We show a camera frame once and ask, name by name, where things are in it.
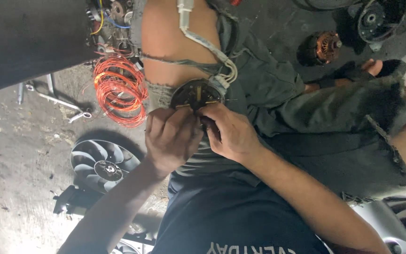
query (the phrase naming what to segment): copper wire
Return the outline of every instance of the copper wire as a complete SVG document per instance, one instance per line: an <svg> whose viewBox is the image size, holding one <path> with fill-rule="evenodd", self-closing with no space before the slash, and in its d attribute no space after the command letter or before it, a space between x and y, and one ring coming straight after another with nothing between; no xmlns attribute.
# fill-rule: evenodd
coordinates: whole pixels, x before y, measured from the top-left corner
<svg viewBox="0 0 406 254"><path fill-rule="evenodd" d="M135 128L147 116L142 104L148 98L144 74L125 57L125 52L114 51L101 57L93 72L98 104L118 124Z"/></svg>

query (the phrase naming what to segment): yellow wire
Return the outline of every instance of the yellow wire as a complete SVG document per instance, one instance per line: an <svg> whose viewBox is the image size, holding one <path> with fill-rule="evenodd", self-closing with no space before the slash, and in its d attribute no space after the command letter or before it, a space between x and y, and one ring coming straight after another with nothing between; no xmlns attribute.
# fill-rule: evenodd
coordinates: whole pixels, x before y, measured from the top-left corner
<svg viewBox="0 0 406 254"><path fill-rule="evenodd" d="M103 1L102 0L100 0L100 7L101 7L101 23L100 23L100 28L98 28L98 30L96 31L96 32L91 32L90 34L95 34L95 33L98 33L100 30L101 30L101 28L103 27Z"/></svg>

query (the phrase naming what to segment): person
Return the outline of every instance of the person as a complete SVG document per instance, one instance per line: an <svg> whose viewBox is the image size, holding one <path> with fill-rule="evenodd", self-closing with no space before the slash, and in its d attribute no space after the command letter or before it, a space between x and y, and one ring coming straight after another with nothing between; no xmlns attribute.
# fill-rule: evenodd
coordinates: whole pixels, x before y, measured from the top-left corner
<svg viewBox="0 0 406 254"><path fill-rule="evenodd" d="M184 37L175 0L148 0L141 12L147 155L88 211L60 254L111 252L169 174L153 254L328 253L324 243L334 253L390 253L349 204L406 190L399 68L374 78L383 63L368 61L334 87L304 84L242 20L195 0L189 30L234 59L239 75L226 92L234 100L196 114L174 110L178 87L225 70Z"/></svg>

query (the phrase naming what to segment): blue wire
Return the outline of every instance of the blue wire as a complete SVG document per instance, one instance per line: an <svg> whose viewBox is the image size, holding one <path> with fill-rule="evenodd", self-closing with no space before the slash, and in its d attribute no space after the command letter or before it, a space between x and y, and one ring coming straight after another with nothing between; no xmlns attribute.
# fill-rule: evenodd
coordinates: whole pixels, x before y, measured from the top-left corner
<svg viewBox="0 0 406 254"><path fill-rule="evenodd" d="M118 28L131 28L131 26L124 27L124 26L120 26L120 25L116 24L116 22L115 22L113 19L111 19L111 18L106 14L106 12L104 13L104 18L105 18L106 20L109 20L109 22L111 22L114 26L116 26L116 27L118 27Z"/></svg>

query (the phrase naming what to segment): ripped jeans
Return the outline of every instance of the ripped jeans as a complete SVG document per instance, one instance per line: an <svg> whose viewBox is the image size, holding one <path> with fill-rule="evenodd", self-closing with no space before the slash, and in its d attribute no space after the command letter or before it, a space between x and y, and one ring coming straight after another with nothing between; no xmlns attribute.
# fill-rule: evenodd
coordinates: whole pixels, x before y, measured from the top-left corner
<svg viewBox="0 0 406 254"><path fill-rule="evenodd" d="M249 118L266 147L347 202L370 202L406 191L405 163L388 138L406 124L400 79L389 76L302 94L305 84L299 74L289 62L271 56L250 31L248 20L216 11L222 51L239 72L225 105ZM196 66L212 75L228 71L222 64L175 64ZM147 84L149 110L168 107L175 89ZM212 152L207 136L174 174L227 174L253 186L260 183L242 165Z"/></svg>

